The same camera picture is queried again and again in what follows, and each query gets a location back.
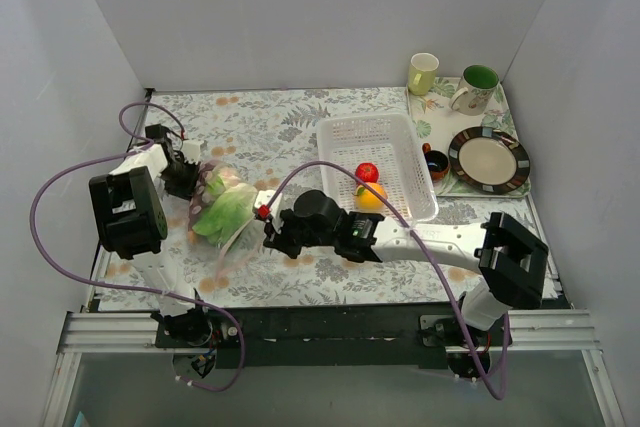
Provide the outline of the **clear zip top bag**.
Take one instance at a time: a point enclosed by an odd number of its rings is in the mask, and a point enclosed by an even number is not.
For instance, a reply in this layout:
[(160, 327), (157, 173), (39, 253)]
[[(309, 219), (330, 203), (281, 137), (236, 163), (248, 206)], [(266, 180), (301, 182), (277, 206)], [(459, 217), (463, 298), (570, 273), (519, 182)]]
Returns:
[(229, 164), (199, 166), (188, 208), (187, 239), (219, 279), (246, 266), (258, 253), (260, 224), (253, 207), (258, 190)]

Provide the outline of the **orange fake fruit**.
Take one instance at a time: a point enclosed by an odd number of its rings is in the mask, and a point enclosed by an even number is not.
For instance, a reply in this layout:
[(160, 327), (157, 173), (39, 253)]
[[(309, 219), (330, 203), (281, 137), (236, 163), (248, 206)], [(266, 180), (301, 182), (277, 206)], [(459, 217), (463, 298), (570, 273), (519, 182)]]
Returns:
[(383, 199), (387, 193), (383, 186), (374, 182), (359, 185), (354, 193), (354, 208), (359, 212), (380, 213), (385, 208)]

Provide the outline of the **red fake strawberry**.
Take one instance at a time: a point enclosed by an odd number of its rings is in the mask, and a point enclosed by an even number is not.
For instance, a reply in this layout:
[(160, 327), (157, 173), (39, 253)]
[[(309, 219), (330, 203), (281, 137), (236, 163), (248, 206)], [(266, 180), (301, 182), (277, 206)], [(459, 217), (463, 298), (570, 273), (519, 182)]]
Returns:
[(375, 164), (371, 162), (360, 163), (355, 170), (358, 179), (367, 183), (377, 183), (379, 180), (379, 170)]

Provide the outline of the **white plastic basket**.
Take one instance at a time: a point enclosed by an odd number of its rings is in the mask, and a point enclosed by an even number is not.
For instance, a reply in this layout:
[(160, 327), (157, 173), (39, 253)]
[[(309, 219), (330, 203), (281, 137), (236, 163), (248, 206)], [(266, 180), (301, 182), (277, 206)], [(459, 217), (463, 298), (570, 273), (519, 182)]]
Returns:
[(431, 221), (439, 212), (414, 125), (406, 113), (366, 113), (317, 124), (318, 157), (354, 173), (372, 163), (389, 202), (407, 220)]

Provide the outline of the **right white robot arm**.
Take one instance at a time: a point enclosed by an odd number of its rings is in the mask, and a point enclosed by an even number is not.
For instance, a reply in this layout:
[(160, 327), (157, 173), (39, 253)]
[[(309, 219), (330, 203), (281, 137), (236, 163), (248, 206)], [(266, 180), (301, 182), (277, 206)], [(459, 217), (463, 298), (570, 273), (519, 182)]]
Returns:
[(379, 213), (348, 212), (319, 190), (300, 195), (291, 209), (280, 196), (262, 191), (254, 203), (264, 222), (264, 247), (297, 258), (310, 247), (330, 247), (351, 262), (428, 261), (480, 275), (463, 295), (454, 336), (475, 344), (510, 310), (534, 310), (542, 303), (549, 249), (512, 216), (493, 212), (468, 225), (401, 224)]

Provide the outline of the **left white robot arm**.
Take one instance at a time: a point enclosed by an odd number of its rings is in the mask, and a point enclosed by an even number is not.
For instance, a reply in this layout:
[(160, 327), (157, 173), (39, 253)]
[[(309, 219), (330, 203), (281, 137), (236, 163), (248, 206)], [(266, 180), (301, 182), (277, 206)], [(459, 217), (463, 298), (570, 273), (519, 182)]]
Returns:
[(160, 124), (147, 127), (145, 136), (153, 145), (92, 178), (89, 193), (102, 246), (131, 262), (146, 285), (160, 291), (159, 310), (152, 318), (172, 339), (200, 347), (211, 339), (213, 324), (203, 307), (190, 302), (197, 291), (163, 249), (169, 226), (161, 204), (164, 193), (192, 198), (199, 154), (188, 144), (176, 149), (170, 134)]

